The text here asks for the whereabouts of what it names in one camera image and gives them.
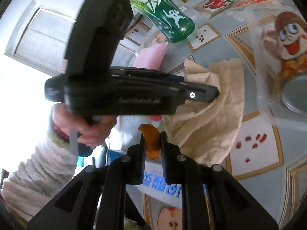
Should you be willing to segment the white fleece sleeve forearm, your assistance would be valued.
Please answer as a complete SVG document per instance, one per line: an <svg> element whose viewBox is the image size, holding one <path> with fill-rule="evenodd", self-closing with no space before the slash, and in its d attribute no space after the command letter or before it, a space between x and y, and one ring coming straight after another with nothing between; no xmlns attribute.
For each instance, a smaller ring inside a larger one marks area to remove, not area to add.
<svg viewBox="0 0 307 230"><path fill-rule="evenodd" d="M23 228L71 179L77 156L51 128L34 154L4 180L1 202Z"/></svg>

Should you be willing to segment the person's left hand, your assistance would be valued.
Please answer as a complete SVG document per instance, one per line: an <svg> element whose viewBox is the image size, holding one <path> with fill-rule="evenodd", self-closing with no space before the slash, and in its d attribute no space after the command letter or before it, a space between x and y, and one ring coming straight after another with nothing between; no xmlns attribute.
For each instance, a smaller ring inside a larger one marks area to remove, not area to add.
<svg viewBox="0 0 307 230"><path fill-rule="evenodd" d="M51 114L51 125L55 133L64 140L69 139L70 130L81 134L78 143L87 147L96 147L110 135L116 125L116 116L102 116L100 122L88 124L82 117L69 112L63 103L54 106Z"/></svg>

